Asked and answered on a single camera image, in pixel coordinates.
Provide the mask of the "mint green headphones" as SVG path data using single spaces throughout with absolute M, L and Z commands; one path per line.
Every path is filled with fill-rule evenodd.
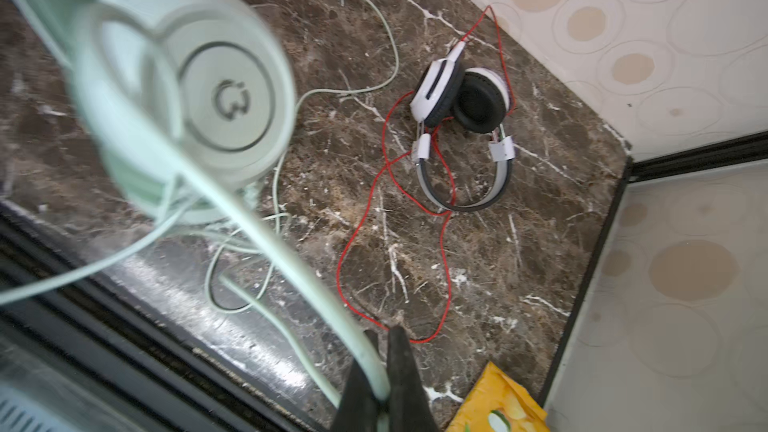
M 288 58 L 243 0 L 13 0 L 64 68 L 123 196 L 162 220 L 192 193 L 141 113 L 239 192 L 268 173 L 296 122 Z

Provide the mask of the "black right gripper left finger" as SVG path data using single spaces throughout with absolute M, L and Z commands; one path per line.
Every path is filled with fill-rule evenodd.
M 354 359 L 330 431 L 375 432 L 378 430 L 379 410 L 380 403 L 373 395 L 362 367 Z

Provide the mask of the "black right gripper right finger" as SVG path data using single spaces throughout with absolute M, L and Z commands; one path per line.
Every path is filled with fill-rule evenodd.
M 401 326 L 388 331 L 387 373 L 391 392 L 388 427 L 393 432 L 438 432 L 410 340 Z

